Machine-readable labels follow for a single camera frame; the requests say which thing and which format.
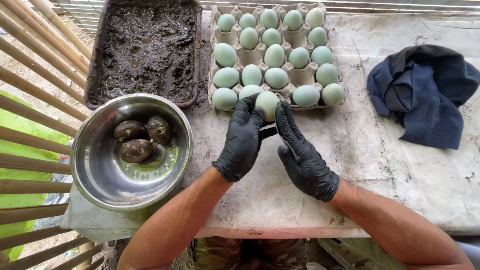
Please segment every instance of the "table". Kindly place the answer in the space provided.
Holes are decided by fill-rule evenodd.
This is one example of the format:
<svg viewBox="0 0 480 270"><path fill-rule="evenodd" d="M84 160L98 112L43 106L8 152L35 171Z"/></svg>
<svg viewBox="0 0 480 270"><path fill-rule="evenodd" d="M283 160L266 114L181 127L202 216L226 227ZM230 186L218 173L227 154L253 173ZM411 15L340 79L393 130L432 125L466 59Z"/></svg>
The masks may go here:
<svg viewBox="0 0 480 270"><path fill-rule="evenodd" d="M465 128L459 150L424 147L399 140L404 129L375 113L366 89L369 71L407 46L436 44L462 53L480 69L480 22L474 15L327 15L334 61L348 86L347 102L335 108L294 112L298 127L328 166L351 183L392 198L449 234L480 233L480 92L460 111ZM210 13L204 12L201 92L184 110L194 149L178 193L210 166L225 141L229 113L208 104L206 84ZM278 136L263 141L256 164L219 201L197 237L322 238L368 236L344 213L304 195L292 184L276 149ZM93 241L131 237L155 211L119 213L100 209L73 187L62 228Z"/></svg>

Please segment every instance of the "gloved hand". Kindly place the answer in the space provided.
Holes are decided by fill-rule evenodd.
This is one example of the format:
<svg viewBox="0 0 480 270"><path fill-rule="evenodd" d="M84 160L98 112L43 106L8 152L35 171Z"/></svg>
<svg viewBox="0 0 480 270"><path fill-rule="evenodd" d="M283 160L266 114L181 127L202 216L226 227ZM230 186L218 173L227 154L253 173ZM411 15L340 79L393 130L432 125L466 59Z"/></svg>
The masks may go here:
<svg viewBox="0 0 480 270"><path fill-rule="evenodd" d="M262 140L277 134L275 127L260 130L264 125L265 112L261 107L255 107L257 96L251 95L238 102L228 123L223 151L212 162L229 183L240 180L252 169Z"/></svg>
<svg viewBox="0 0 480 270"><path fill-rule="evenodd" d="M338 189L340 178L327 167L315 147L303 137L293 120L288 102L283 101L275 114L279 135L300 158L297 162L287 146L278 147L278 156L293 184L317 200L330 201Z"/></svg>

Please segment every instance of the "wet mud surface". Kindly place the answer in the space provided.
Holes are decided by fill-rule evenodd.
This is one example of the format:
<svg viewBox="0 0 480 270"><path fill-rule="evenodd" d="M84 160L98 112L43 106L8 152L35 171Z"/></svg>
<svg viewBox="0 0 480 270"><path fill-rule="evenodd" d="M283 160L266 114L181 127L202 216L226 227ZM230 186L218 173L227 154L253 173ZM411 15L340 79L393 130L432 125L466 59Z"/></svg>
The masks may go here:
<svg viewBox="0 0 480 270"><path fill-rule="evenodd" d="M194 96L196 15L190 0L111 1L95 46L85 101L101 105L132 93L174 103Z"/></svg>

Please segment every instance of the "egg carton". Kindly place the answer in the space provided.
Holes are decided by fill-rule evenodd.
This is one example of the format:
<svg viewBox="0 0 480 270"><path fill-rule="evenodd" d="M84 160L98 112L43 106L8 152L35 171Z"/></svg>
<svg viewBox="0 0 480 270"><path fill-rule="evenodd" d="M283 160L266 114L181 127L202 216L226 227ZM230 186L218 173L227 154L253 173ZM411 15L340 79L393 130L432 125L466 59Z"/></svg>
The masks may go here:
<svg viewBox="0 0 480 270"><path fill-rule="evenodd" d="M264 56L267 50L267 46L262 43L262 35L265 32L266 28L259 23L259 20L265 8L263 6L246 7L246 6L240 6L240 5L212 6L212 15L211 15L211 22L210 22L212 35L210 37L210 43L212 44L213 48L218 43L227 43L231 45L236 51L238 60L237 60L237 63L235 63L235 65L233 66L233 68L239 72L240 78L238 83L235 86L233 86L232 90L237 95L239 94L240 90L243 89L243 85L241 84L241 72L243 71L243 68L248 64L255 64L256 66L259 67L260 71L262 72L262 84L260 85L260 87L265 91L274 92L280 100L282 101L286 100L290 104L290 107L292 108L292 110L312 110L312 109L320 109L320 108L328 107L322 102L321 98L316 105L307 107L307 108L302 108L296 105L292 99L293 91L295 91L295 89L301 85L312 85L318 89L320 94L322 94L322 91L323 91L322 85L315 82L315 73L316 73L316 70L318 69L318 64L315 62L312 62L310 57L309 57L308 64L302 69L295 69L293 65L290 62L288 62L288 56L290 55L292 50L295 48L303 47L308 51L309 55L312 53L314 49L314 45L313 43L307 41L307 36L311 31L311 27L308 23L305 23L304 19L308 11L316 7L323 9L324 13L326 14L325 5L320 2L313 3L313 4L298 3L298 4L286 5L286 6L276 5L272 8L272 10L277 14L277 18L278 18L277 30L280 33L281 43L282 43L281 46L285 52L285 60L281 69L286 71L288 74L287 86L285 86L282 89L272 89L264 81L264 74L269 69L269 67L264 63ZM283 19L285 15L287 14L287 12L291 10L298 10L302 15L303 24L300 27L300 29L296 31L289 31L288 26L283 23ZM237 21L237 24L235 24L232 27L232 30L230 32L220 31L220 28L216 24L219 17L226 13L232 14ZM242 17L242 15L245 13L252 14L254 18L257 20L257 26L255 27L255 30L257 31L259 36L259 44L253 50L246 50L242 48L242 46L239 43L242 28L238 25L238 21ZM322 28L327 33L327 42L325 46L329 47L330 41L328 39L328 34L329 34L328 24L324 23ZM216 87L215 84L213 83L213 77L215 73L219 71L221 68L222 66L216 62L215 56L212 53L210 57L210 72L208 76L208 100L212 108L216 110L219 110L219 109L214 106L212 102L212 95L213 95L213 92L215 92L215 90L218 89L218 87ZM342 85L343 88L345 89L345 92L347 93L348 91L347 86L342 81L342 78L340 75L338 75L337 83Z"/></svg>

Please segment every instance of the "navy blue towel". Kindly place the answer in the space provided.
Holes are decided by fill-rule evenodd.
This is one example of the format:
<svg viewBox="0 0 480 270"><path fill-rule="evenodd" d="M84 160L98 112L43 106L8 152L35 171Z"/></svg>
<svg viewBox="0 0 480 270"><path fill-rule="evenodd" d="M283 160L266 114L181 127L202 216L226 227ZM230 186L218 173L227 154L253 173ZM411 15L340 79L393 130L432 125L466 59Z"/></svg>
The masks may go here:
<svg viewBox="0 0 480 270"><path fill-rule="evenodd" d="M437 45L407 47L376 65L367 88L377 113L405 127L411 143L458 149L458 107L473 96L480 73L460 53Z"/></svg>

